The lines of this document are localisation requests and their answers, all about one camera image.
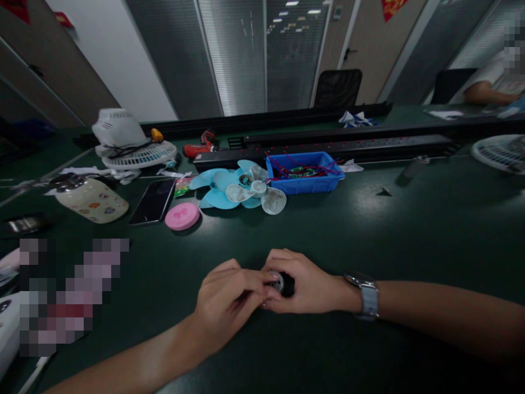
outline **white shirt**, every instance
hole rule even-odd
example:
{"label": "white shirt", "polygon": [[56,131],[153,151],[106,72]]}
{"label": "white shirt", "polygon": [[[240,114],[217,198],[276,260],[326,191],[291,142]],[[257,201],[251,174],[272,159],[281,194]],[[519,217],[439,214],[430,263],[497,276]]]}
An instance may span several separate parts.
{"label": "white shirt", "polygon": [[489,82],[493,90],[507,94],[520,95],[525,90],[525,81],[516,80],[515,76],[505,73],[504,54],[501,51],[469,78],[449,104],[464,103],[465,91],[478,82]]}

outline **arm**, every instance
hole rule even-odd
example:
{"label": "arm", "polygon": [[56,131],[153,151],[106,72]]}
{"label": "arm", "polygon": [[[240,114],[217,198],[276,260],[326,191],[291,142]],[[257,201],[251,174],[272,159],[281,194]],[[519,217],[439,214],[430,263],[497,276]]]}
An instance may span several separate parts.
{"label": "arm", "polygon": [[[295,279],[295,294],[268,300],[277,313],[360,313],[361,292],[340,276],[318,268],[303,254],[272,250],[263,270],[285,271]],[[492,362],[525,358],[525,307],[490,295],[422,282],[378,282],[379,315],[412,327]]]}
{"label": "arm", "polygon": [[519,95],[509,95],[492,89],[488,81],[477,82],[469,87],[465,93],[465,102],[469,104],[501,104],[510,105],[515,102]]}
{"label": "arm", "polygon": [[46,394],[152,393],[219,351],[265,300],[281,295],[264,283],[270,273],[229,260],[211,271],[195,312],[162,334],[59,383]]}

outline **door handle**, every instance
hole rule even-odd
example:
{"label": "door handle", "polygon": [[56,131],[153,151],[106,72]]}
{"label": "door handle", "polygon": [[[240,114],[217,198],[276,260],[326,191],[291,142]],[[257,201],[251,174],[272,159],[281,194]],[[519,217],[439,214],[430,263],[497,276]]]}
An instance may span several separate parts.
{"label": "door handle", "polygon": [[42,72],[42,70],[41,70],[38,66],[35,66],[35,65],[29,65],[29,68],[30,68],[31,71],[33,71],[36,75],[38,75],[38,76],[41,77],[41,78],[44,78],[44,73]]}
{"label": "door handle", "polygon": [[356,53],[358,52],[357,49],[350,49],[350,48],[347,48],[346,51],[345,51],[345,56],[343,58],[343,60],[347,60],[348,59],[348,54],[350,53]]}

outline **white electric fan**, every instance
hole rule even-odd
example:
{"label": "white electric fan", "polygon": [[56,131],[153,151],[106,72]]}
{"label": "white electric fan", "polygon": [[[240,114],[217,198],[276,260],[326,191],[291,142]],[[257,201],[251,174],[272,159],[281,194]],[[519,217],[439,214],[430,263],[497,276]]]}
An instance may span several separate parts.
{"label": "white electric fan", "polygon": [[525,135],[501,135],[476,142],[472,156],[498,170],[525,175]]}
{"label": "white electric fan", "polygon": [[171,142],[147,138],[133,115],[122,108],[101,109],[92,130],[101,144],[96,153],[110,169],[138,170],[162,164],[177,154]]}

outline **phone screen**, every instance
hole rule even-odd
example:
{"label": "phone screen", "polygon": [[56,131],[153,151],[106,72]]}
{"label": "phone screen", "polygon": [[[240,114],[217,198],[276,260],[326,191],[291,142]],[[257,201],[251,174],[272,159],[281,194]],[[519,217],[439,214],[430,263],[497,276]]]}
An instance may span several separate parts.
{"label": "phone screen", "polygon": [[170,205],[174,187],[174,179],[151,182],[128,224],[146,224],[161,220]]}

